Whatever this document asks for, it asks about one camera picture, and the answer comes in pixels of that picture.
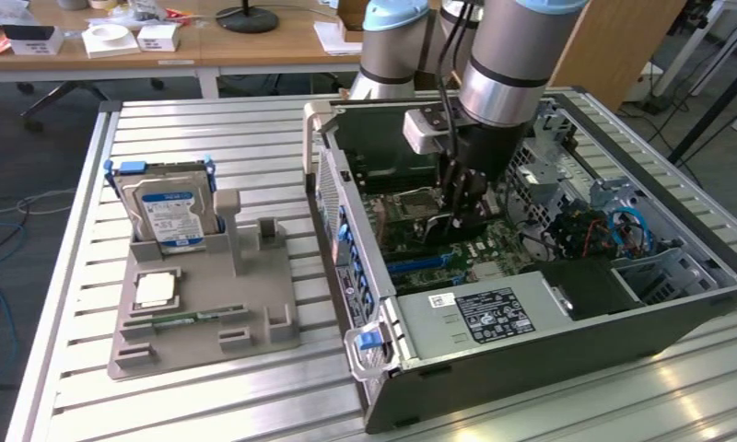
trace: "power supply label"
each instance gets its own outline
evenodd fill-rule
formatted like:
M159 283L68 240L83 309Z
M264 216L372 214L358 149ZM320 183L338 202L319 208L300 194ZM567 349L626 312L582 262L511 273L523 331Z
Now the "power supply label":
M490 343L536 330L510 288L458 297L456 305L478 343Z
M195 194L191 192L143 195L149 224L156 240L171 247L191 246L206 236L199 215L192 213Z

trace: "metal table surface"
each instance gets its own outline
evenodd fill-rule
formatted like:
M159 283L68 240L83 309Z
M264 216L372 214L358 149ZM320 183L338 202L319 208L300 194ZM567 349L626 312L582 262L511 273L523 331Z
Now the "metal table surface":
M737 250L737 221L600 104L567 94ZM400 431L364 434L303 186L303 106L334 97L131 102L101 112L8 440L737 441L737 310L652 358ZM602 175L622 175L591 140L579 142ZM243 191L242 219L279 216L291 233L304 344L115 382L105 365L131 225L104 188L101 164L109 157L179 161L206 154L219 187Z

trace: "black pole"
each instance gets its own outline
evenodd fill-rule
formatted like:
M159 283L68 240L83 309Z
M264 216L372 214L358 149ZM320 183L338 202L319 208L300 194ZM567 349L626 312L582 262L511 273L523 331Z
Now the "black pole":
M727 87L727 90L722 94L722 96L718 98L718 100L714 103L714 106L708 109L707 112L704 112L704 116L699 120L699 122L695 124L694 128L691 129L691 132L686 135L683 141L680 141L680 144L678 147L675 147L675 150L672 151L671 155L668 156L668 160L672 164L678 162L678 160L683 157L694 143L699 140L699 137L702 134L704 134L704 131L708 130L711 127L711 124L714 124L715 119L720 115L720 113L724 111L735 97L737 96L737 78L735 78L735 81L732 81L732 84L730 87Z

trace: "blue hard drive label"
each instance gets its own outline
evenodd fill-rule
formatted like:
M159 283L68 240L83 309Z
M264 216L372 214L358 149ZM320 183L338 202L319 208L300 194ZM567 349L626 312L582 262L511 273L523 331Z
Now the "blue hard drive label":
M204 239L199 215L192 213L196 203L191 192L143 195L143 204L156 240L169 247L192 246Z

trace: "floor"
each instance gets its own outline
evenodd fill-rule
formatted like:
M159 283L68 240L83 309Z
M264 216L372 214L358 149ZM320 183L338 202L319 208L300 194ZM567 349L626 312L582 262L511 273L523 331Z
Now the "floor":
M676 51L683 46L686 36L667 38L655 61L666 66L671 63ZM704 43L691 63L683 69L687 75L699 61L718 49ZM679 142L710 107L724 87L737 75L737 59L732 58L720 71L703 94L688 100L688 112L679 112L666 128L667 140ZM272 81L266 76L234 77L230 84L250 91L266 93ZM89 133L96 118L99 103L84 91L65 97L55 107L47 110L39 119L45 123L43 134L31 134L23 130L17 114L27 108L53 84L36 84L33 96L25 96L12 84L0 87L0 196L27 196L52 189L68 189L76 186L83 165ZM198 99L199 86L195 79L167 79L165 90L156 91L148 80L124 80L101 82L107 95L120 100L140 99ZM279 86L283 94L310 93L307 76L284 76ZM319 91L327 91L323 83ZM626 105L623 110L640 115L642 110ZM730 106L708 135L727 118L737 112L737 99ZM628 125L647 138L655 133L651 122L660 125L668 112L642 118L626 118ZM654 141L656 148L667 152L662 139ZM690 163L707 192L737 217L737 133L728 129L714 140L702 154ZM65 205L69 196L60 196L35 207L44 210ZM19 355L0 375L0 440L5 437L16 388L21 383L24 365L35 337L39 315L43 307L47 287L55 268L55 258L67 224L67 213L35 215L27 223L27 241L17 253L0 263L0 290L5 294L13 312L19 335ZM19 222L21 214L0 215L0 222ZM0 227L0 238L9 233L9 227ZM7 246L0 256L11 250ZM9 327L0 315L0 365L11 354Z

